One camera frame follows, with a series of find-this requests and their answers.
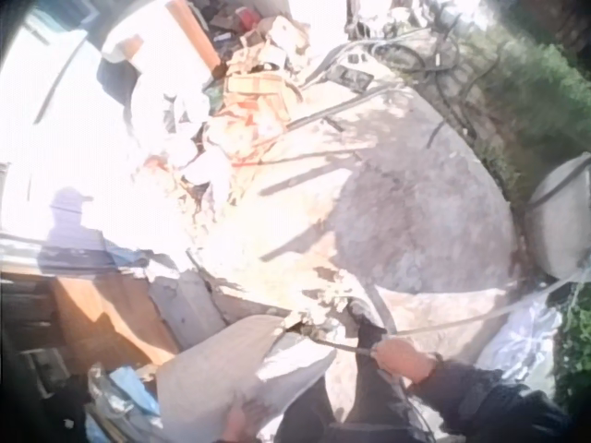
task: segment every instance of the wooden plank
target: wooden plank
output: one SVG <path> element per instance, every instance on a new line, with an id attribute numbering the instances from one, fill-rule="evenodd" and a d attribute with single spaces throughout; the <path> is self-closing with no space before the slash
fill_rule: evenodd
<path id="1" fill-rule="evenodd" d="M 210 69 L 213 77 L 222 78 L 225 74 L 225 66 L 222 64 L 222 60 L 211 44 L 209 37 L 193 16 L 191 9 L 187 5 L 187 0 L 172 0 L 166 4 L 166 8 L 195 47 L 205 65 Z"/>
<path id="2" fill-rule="evenodd" d="M 121 365 L 161 365 L 178 353 L 148 295 L 144 280 L 119 273 L 92 279 L 52 281 L 66 342 L 86 372 L 96 362 L 107 370 Z"/>

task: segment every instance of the wooden board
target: wooden board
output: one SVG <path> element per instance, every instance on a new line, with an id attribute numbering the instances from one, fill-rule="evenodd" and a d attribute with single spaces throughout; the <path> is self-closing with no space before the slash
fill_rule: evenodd
<path id="1" fill-rule="evenodd" d="M 101 362 L 161 365 L 178 353 L 148 295 L 145 280 L 109 273 L 92 278 L 57 278 L 51 283 L 66 343 L 75 356 L 73 373 Z"/>

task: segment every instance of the hand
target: hand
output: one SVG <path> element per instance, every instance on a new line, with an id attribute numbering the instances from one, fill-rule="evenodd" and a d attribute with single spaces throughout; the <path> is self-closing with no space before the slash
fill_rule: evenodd
<path id="1" fill-rule="evenodd" d="M 270 413 L 270 408 L 256 399 L 245 402 L 237 397 L 228 412 L 222 440 L 233 443 L 254 440 Z"/>
<path id="2" fill-rule="evenodd" d="M 384 371 L 409 378 L 415 384 L 427 378 L 437 364 L 435 357 L 420 353 L 410 342 L 402 339 L 378 343 L 374 358 Z"/>

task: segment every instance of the trash pile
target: trash pile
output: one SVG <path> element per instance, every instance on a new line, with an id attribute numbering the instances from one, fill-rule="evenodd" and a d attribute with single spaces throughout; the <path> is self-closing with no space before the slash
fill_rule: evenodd
<path id="1" fill-rule="evenodd" d="M 206 231 L 236 203 L 254 168 L 286 131 L 303 102 L 300 75 L 309 64 L 304 27 L 225 7 L 210 22 L 227 54 L 225 78 L 202 92 L 162 72 L 143 73 L 131 99 L 131 123 L 149 169 L 174 190 L 181 210 Z M 189 198 L 199 204 L 191 206 Z"/>

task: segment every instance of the person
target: person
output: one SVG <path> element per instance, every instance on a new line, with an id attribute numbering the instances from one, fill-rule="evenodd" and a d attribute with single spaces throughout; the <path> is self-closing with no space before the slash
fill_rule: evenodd
<path id="1" fill-rule="evenodd" d="M 276 442 L 434 441 L 409 395 L 439 412 L 444 430 L 465 436 L 468 443 L 567 441 L 571 419 L 543 392 L 503 380 L 501 371 L 421 353 L 402 339 L 383 340 L 385 329 L 377 326 L 361 301 L 350 303 L 349 312 L 359 326 L 357 346 L 375 351 L 373 357 L 356 355 L 356 399 L 351 412 L 344 423 L 336 423 L 321 380 L 287 409 Z M 403 377 L 411 381 L 408 389 Z M 218 443 L 256 441 L 267 412 L 256 401 L 233 407 Z"/>

